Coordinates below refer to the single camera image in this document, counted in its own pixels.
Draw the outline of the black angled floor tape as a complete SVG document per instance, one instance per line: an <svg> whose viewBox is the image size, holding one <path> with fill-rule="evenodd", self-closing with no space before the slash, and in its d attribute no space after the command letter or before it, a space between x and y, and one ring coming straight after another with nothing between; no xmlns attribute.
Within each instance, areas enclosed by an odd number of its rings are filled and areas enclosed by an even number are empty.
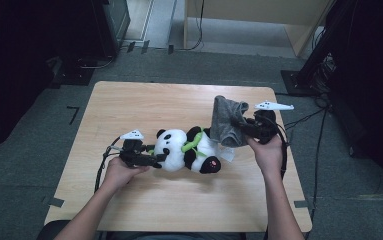
<svg viewBox="0 0 383 240"><path fill-rule="evenodd" d="M77 106L67 106L66 108L69 109L69 110L73 110L74 111L74 113L73 113L73 115L71 117L71 120L69 121L69 125L72 125L74 123L76 117L77 117L77 114L78 114L78 112L80 110L80 107L77 107Z"/></svg>

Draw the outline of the grey towel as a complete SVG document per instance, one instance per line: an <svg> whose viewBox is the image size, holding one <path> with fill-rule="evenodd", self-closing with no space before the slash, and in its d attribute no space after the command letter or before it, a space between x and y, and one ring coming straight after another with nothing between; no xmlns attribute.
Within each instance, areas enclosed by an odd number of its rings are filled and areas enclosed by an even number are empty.
<svg viewBox="0 0 383 240"><path fill-rule="evenodd" d="M247 144L239 128L245 122L246 102L237 102L218 95L214 98L210 138L225 147L238 148Z"/></svg>

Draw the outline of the panda plush toy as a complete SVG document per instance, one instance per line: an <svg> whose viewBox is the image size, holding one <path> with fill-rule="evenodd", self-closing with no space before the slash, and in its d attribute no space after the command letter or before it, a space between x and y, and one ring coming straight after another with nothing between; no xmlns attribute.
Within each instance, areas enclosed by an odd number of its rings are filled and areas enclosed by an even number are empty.
<svg viewBox="0 0 383 240"><path fill-rule="evenodd" d="M195 126L184 132L180 129L161 129L153 155L164 155L159 165L168 172L187 168L200 174L212 174L220 171L220 160L231 162L235 157L232 148L221 147L210 137L210 128Z"/></svg>

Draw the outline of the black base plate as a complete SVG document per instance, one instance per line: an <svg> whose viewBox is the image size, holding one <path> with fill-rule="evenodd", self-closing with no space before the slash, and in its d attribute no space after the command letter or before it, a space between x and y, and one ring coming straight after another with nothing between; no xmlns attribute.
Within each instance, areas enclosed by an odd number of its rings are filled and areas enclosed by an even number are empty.
<svg viewBox="0 0 383 240"><path fill-rule="evenodd" d="M77 59L60 60L56 65L51 87L59 88L61 85L88 86L93 73L93 68L83 66Z"/></svg>

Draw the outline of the dark equipment cabinet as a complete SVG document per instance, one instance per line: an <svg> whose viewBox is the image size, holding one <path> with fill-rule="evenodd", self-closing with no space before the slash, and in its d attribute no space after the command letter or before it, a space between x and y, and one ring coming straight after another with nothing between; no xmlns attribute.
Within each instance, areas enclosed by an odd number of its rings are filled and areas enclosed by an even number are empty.
<svg viewBox="0 0 383 240"><path fill-rule="evenodd" d="M130 24L126 0L92 0L104 57L116 57Z"/></svg>

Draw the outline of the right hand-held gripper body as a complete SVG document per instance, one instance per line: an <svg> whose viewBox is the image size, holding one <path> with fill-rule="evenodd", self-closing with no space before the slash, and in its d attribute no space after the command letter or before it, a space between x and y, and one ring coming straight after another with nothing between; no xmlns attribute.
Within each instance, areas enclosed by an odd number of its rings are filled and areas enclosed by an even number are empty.
<svg viewBox="0 0 383 240"><path fill-rule="evenodd" d="M260 144L267 144L279 133L275 111L293 110L294 106L264 101L256 104L255 109L253 117L245 119L249 124L247 131L251 137L258 139Z"/></svg>

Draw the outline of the black metal stand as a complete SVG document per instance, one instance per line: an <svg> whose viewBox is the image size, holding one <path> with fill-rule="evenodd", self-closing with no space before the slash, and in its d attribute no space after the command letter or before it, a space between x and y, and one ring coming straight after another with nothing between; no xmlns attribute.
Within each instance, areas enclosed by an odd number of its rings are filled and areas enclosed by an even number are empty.
<svg viewBox="0 0 383 240"><path fill-rule="evenodd" d="M346 16L358 0L338 0L326 17L326 30L320 38L306 63L299 71L282 70L281 76L287 94L291 96L315 96L319 92L315 89L315 75L333 43L337 40L339 30L345 26Z"/></svg>

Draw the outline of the person's left hand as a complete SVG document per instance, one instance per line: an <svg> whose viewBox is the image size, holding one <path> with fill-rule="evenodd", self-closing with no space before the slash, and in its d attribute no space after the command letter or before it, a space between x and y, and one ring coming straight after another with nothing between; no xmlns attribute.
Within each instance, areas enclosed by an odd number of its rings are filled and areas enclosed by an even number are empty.
<svg viewBox="0 0 383 240"><path fill-rule="evenodd" d="M134 176L149 170L148 166L129 168L119 157L111 159L100 189L106 193L114 194L126 186Z"/></svg>

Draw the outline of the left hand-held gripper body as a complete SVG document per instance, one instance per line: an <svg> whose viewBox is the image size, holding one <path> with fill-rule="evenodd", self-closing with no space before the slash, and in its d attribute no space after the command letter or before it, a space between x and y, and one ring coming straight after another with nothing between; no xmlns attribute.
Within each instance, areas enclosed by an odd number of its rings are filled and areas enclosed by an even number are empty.
<svg viewBox="0 0 383 240"><path fill-rule="evenodd" d="M128 167L144 166L145 162L142 155L144 136L138 129L132 130L120 136L123 141L120 151L121 159Z"/></svg>

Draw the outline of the light wooden cabinet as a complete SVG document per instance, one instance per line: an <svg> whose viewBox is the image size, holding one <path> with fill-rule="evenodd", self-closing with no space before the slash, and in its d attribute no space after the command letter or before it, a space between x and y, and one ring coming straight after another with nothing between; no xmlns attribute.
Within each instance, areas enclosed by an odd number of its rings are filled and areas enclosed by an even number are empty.
<svg viewBox="0 0 383 240"><path fill-rule="evenodd" d="M283 24L294 54L301 56L335 0L185 0L184 40L188 18Z"/></svg>

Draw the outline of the person's right hand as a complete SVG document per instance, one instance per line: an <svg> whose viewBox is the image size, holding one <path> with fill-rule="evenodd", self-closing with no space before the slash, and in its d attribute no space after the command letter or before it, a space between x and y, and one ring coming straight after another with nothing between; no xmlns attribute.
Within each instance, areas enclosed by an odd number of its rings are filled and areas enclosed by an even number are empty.
<svg viewBox="0 0 383 240"><path fill-rule="evenodd" d="M255 160L265 178L281 178L282 141L274 136L267 144L260 144L254 138L246 137L248 145L254 151Z"/></svg>

